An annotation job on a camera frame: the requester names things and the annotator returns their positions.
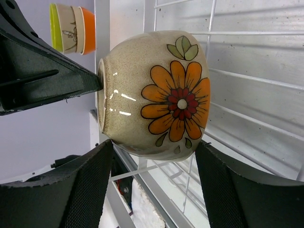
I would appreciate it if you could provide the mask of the orange bowl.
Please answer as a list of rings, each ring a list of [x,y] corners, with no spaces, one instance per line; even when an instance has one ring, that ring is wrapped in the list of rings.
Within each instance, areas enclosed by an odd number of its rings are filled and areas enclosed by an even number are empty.
[[[95,45],[95,15],[86,8],[80,7],[84,24],[84,48],[82,55],[87,55],[96,49]]]

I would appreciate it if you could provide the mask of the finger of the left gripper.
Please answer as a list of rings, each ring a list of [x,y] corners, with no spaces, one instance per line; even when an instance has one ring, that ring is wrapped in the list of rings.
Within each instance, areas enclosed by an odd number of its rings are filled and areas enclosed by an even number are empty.
[[[19,33],[0,31],[2,116],[97,92],[99,77]]]

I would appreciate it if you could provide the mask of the beige flower pattern bowl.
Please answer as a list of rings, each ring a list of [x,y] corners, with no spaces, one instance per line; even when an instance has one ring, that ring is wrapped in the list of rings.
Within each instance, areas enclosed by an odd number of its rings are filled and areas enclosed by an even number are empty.
[[[185,31],[131,37],[99,61],[99,130],[126,152],[182,161],[198,147],[209,117],[204,52]]]

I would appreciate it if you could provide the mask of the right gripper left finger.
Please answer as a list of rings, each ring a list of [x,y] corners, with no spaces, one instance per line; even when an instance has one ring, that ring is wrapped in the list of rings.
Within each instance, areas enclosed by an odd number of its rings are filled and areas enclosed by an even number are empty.
[[[106,140],[90,152],[31,181],[0,186],[2,228],[96,228],[113,161]]]

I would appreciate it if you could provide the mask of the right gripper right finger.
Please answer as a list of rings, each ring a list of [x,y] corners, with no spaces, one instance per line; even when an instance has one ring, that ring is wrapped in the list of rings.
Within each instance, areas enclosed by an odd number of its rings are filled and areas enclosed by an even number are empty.
[[[195,151],[212,228],[302,228],[304,183],[275,176],[201,141]]]

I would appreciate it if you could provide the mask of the beige leaf pattern bowl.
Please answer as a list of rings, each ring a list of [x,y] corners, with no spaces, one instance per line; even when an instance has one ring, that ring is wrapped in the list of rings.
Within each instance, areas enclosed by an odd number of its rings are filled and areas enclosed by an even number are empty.
[[[77,47],[77,29],[73,8],[58,3],[56,4],[56,8],[62,38],[62,53],[74,53]]]

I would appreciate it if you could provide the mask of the cream speckled bowl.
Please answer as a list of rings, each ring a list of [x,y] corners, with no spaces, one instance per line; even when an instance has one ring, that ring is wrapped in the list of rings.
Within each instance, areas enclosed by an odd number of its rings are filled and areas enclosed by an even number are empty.
[[[81,7],[76,7],[76,6],[72,6],[72,9],[76,21],[76,33],[77,33],[76,52],[82,55],[85,45],[85,28],[84,28],[83,11]]]

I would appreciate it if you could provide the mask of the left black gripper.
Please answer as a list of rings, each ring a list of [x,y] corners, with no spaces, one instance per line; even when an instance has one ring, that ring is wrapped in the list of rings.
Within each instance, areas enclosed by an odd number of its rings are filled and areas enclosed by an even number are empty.
[[[14,0],[0,0],[0,14],[18,32],[31,40],[38,40],[39,36],[30,26]]]

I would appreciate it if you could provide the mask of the lime green bowl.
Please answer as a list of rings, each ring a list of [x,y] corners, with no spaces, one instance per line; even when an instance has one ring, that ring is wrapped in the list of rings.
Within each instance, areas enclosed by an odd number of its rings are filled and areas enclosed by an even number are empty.
[[[49,19],[52,47],[59,52],[63,52],[59,17],[56,4],[54,3],[50,3],[49,6]]]

